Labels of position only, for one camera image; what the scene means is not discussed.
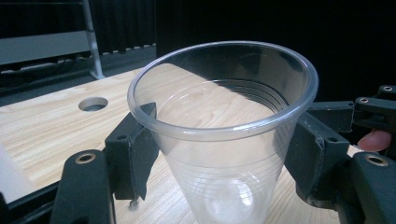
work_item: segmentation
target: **metal screw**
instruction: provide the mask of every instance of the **metal screw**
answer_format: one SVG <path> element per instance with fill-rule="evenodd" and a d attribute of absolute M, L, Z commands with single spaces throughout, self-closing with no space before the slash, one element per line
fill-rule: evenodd
<path fill-rule="evenodd" d="M 361 98 L 361 102 L 364 103 L 364 104 L 366 104 L 366 103 L 369 103 L 369 100 L 366 99 L 366 98 Z"/>
<path fill-rule="evenodd" d="M 95 160 L 96 155 L 93 153 L 84 153 L 76 158 L 77 164 L 84 164 Z"/>
<path fill-rule="evenodd" d="M 392 91 L 393 88 L 392 88 L 392 87 L 384 87 L 383 90 L 384 90 L 384 91 Z"/>
<path fill-rule="evenodd" d="M 373 154 L 367 154 L 365 156 L 365 159 L 370 162 L 371 164 L 377 165 L 377 166 L 388 166 L 388 162 L 386 160 L 384 160 L 381 157 L 378 157 L 376 155 Z"/>

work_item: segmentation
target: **round hole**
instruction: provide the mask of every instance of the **round hole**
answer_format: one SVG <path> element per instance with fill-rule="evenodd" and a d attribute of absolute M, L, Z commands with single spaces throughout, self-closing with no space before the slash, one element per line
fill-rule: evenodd
<path fill-rule="evenodd" d="M 118 140 L 122 140 L 122 139 L 125 139 L 125 138 L 126 138 L 125 135 L 120 135 L 120 136 L 117 137 Z"/>
<path fill-rule="evenodd" d="M 366 104 L 366 103 L 368 103 L 368 102 L 369 102 L 369 100 L 368 100 L 368 99 L 366 99 L 366 98 L 361 98 L 361 102 L 362 102 L 362 103 L 364 103 L 364 104 Z"/>
<path fill-rule="evenodd" d="M 384 91 L 392 91 L 392 87 L 384 87 L 383 90 Z"/>
<path fill-rule="evenodd" d="M 108 105 L 108 100 L 103 97 L 91 97 L 81 101 L 78 108 L 83 111 L 98 111 Z"/>
<path fill-rule="evenodd" d="M 375 155 L 366 155 L 366 160 L 377 166 L 388 166 L 388 162 L 381 157 Z"/>
<path fill-rule="evenodd" d="M 82 155 L 79 155 L 76 158 L 76 163 L 77 164 L 84 164 L 84 163 L 88 163 L 90 161 L 93 161 L 96 158 L 95 154 L 93 153 L 84 153 Z"/>
<path fill-rule="evenodd" d="M 338 142 L 338 139 L 336 139 L 334 137 L 329 137 L 328 140 L 331 142 Z"/>

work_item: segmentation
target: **black curtain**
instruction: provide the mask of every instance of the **black curtain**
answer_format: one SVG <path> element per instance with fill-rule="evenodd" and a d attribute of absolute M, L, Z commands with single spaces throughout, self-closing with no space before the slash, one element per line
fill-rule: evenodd
<path fill-rule="evenodd" d="M 0 3 L 0 38 L 85 30 L 78 0 Z M 99 52 L 124 52 L 155 43 L 154 0 L 90 0 Z"/>
<path fill-rule="evenodd" d="M 353 100 L 396 84 L 391 0 L 158 0 L 156 8 L 157 57 L 205 42 L 256 40 L 311 61 L 320 79 L 318 101 Z"/>
<path fill-rule="evenodd" d="M 154 0 L 91 0 L 99 52 L 155 43 Z"/>

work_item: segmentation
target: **cup rim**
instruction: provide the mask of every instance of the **cup rim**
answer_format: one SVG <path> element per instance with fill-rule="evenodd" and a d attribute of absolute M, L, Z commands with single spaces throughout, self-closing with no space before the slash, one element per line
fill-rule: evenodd
<path fill-rule="evenodd" d="M 275 113 L 274 115 L 271 115 L 264 119 L 255 120 L 241 125 L 221 127 L 221 128 L 189 128 L 189 127 L 180 127 L 170 123 L 162 122 L 146 114 L 140 108 L 138 103 L 135 101 L 134 91 L 136 85 L 139 82 L 139 80 L 142 78 L 142 76 L 145 75 L 147 71 L 149 71 L 151 68 L 161 64 L 164 60 L 170 57 L 188 52 L 190 50 L 209 48 L 215 46 L 224 46 L 224 45 L 250 45 L 250 46 L 266 47 L 268 49 L 276 49 L 279 51 L 283 51 L 285 53 L 288 53 L 290 56 L 293 56 L 305 67 L 305 69 L 307 70 L 307 74 L 309 76 L 308 84 L 302 96 L 296 102 L 290 104 L 286 109 L 279 111 L 278 113 Z M 275 44 L 258 42 L 258 41 L 235 40 L 235 41 L 220 41 L 220 42 L 211 42 L 200 45 L 194 45 L 184 49 L 175 50 L 166 55 L 163 55 L 162 57 L 149 63 L 139 71 L 139 73 L 133 79 L 133 81 L 131 82 L 128 88 L 127 101 L 134 118 L 143 126 L 145 126 L 151 131 L 154 131 L 155 133 L 159 133 L 161 135 L 166 135 L 168 137 L 172 137 L 176 139 L 189 140 L 189 141 L 204 141 L 204 142 L 229 141 L 229 140 L 254 136 L 260 133 L 265 133 L 280 126 L 281 124 L 284 123 L 284 121 L 297 119 L 312 104 L 317 94 L 317 91 L 318 91 L 317 71 L 313 66 L 313 64 L 309 62 L 303 55 L 299 54 L 298 52 L 292 49 L 288 49 Z"/>

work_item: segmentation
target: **finger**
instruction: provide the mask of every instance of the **finger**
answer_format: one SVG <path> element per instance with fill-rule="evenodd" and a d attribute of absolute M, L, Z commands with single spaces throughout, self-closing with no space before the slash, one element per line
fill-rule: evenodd
<path fill-rule="evenodd" d="M 390 142 L 390 133 L 373 129 L 358 142 L 358 146 L 366 151 L 380 151 L 388 148 Z"/>

